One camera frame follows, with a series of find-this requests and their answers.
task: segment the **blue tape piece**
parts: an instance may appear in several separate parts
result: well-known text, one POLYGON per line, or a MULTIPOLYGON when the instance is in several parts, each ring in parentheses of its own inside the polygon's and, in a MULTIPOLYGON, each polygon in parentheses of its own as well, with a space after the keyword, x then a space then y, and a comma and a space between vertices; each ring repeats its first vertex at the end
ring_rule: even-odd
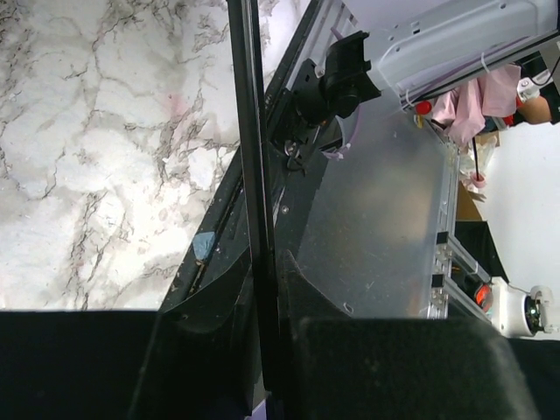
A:
POLYGON ((210 256, 210 250, 214 246, 216 234, 214 232, 205 232, 203 234, 196 234, 192 239, 192 249, 194 249, 194 256, 199 261, 205 261, 210 256))

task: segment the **white marble tabletop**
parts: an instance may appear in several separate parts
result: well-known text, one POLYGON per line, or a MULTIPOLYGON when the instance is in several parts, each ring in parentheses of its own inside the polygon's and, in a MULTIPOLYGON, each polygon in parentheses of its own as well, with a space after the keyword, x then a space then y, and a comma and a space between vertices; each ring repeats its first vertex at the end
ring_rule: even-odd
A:
MULTIPOLYGON (((309 0, 260 0, 268 82, 309 0)), ((238 144, 226 0, 0 2, 0 309, 158 308, 238 144)))

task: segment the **black metal bar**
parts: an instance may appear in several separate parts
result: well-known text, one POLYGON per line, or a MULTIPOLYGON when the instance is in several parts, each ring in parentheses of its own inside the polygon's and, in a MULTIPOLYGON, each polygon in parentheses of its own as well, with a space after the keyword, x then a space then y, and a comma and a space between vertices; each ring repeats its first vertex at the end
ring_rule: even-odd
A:
POLYGON ((247 202, 249 246, 261 342, 262 377, 274 387, 279 343, 277 269, 270 199, 269 154, 264 114, 263 63, 256 0, 229 0, 241 162, 247 202))

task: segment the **pink cloth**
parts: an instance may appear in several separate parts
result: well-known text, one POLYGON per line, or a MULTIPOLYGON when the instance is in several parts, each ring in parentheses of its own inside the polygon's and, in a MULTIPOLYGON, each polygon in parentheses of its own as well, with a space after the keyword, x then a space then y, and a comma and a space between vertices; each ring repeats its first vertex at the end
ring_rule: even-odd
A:
POLYGON ((437 98, 432 118, 463 147, 484 129, 485 116, 503 118, 515 112, 520 78, 521 69, 507 65, 470 80, 437 98))

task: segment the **red cap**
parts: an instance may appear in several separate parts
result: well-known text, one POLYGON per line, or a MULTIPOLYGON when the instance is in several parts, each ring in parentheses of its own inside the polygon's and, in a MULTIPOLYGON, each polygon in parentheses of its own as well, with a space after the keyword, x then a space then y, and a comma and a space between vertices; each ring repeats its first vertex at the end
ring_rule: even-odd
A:
POLYGON ((425 116, 431 111, 431 103, 428 101, 422 101, 416 104, 416 113, 420 116, 425 116))

